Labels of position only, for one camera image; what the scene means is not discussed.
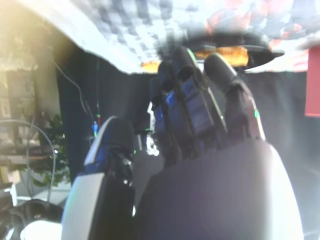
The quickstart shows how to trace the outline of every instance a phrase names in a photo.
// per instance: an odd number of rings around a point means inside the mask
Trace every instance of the red cloth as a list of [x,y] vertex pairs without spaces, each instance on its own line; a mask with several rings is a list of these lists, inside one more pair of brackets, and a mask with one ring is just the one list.
[[320,46],[309,50],[304,114],[320,118]]

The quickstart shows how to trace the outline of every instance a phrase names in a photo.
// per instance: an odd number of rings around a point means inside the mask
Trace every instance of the robotic hand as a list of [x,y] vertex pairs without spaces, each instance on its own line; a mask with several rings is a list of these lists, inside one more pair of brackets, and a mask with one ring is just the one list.
[[[204,68],[205,76],[178,47],[150,82],[165,170],[149,181],[134,217],[133,131],[116,117],[102,126],[68,197],[62,240],[303,239],[253,95],[220,55]],[[224,116],[208,81],[226,97]]]

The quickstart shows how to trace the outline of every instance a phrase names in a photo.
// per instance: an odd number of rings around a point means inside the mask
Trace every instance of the green light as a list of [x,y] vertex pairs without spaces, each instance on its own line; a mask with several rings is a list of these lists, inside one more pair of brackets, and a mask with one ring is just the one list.
[[256,119],[259,117],[259,111],[258,110],[254,110],[254,117]]

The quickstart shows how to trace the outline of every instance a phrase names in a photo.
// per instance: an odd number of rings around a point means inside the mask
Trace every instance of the checkered tablecloth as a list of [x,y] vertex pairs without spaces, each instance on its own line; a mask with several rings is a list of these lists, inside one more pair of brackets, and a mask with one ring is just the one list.
[[252,72],[306,71],[320,0],[18,0],[119,70],[170,55],[190,33],[253,32],[286,54]]

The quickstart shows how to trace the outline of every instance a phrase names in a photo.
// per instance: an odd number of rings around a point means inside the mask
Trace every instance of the dark backdrop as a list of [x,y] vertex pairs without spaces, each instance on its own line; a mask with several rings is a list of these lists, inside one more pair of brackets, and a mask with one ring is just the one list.
[[[64,36],[54,39],[55,60],[77,82],[93,114],[97,101],[97,57],[85,53]],[[109,63],[99,64],[99,103],[102,118],[117,115],[136,128],[148,121],[148,80],[151,75],[126,75]],[[306,73],[247,74],[247,83],[260,110],[267,140],[278,150],[290,177],[305,234],[320,229],[320,119],[304,117]],[[82,170],[89,148],[91,120],[84,114],[79,93],[57,72],[71,178]],[[140,154],[135,174],[140,198],[148,177],[161,170],[160,158]]]

